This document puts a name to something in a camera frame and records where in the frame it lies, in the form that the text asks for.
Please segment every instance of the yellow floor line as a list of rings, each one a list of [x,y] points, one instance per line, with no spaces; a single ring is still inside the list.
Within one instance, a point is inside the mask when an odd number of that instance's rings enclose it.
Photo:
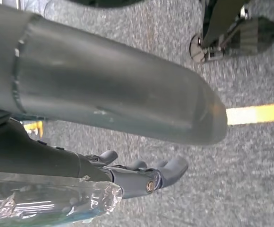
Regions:
[[[230,108],[226,114],[228,125],[274,122],[274,104]]]
[[[27,132],[33,132],[36,131],[37,133],[39,133],[40,138],[42,137],[44,134],[44,125],[42,122],[34,122],[31,124],[25,124],[23,125],[26,131]]]

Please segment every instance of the clear plastic wrap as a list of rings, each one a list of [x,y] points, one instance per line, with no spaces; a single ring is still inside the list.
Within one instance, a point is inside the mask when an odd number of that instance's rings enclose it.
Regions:
[[[122,197],[111,182],[0,173],[0,227],[56,227],[112,212]]]

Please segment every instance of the black metal bracket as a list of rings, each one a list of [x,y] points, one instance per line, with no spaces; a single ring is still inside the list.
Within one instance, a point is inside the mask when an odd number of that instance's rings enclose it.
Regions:
[[[196,63],[224,57],[254,55],[274,43],[274,22],[251,17],[250,0],[206,0],[202,4],[202,30],[192,38],[189,54]]]

